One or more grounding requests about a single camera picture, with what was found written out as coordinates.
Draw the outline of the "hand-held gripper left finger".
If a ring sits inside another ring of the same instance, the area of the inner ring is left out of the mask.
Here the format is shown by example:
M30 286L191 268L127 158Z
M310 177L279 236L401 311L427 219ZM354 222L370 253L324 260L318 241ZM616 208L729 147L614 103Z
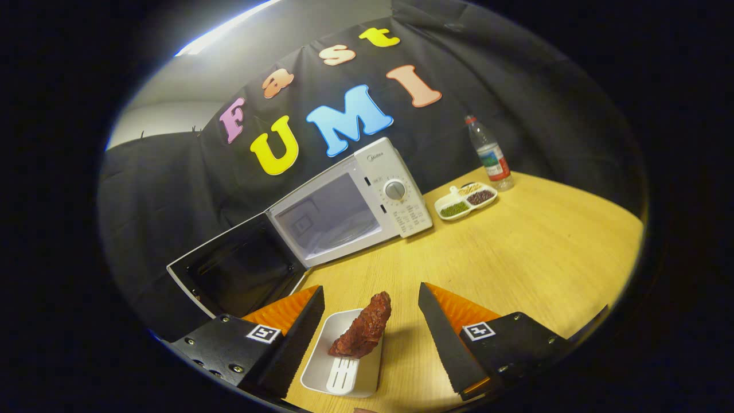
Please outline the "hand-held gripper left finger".
M246 317L220 314L171 344L200 369L258 397L283 399L325 310L322 286Z

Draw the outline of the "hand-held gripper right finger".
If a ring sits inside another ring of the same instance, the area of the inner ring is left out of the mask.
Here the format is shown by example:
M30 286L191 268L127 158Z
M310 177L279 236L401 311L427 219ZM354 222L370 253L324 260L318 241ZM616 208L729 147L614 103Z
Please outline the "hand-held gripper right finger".
M500 316L427 282L419 288L419 308L459 395L497 395L569 351L568 340L527 314Z

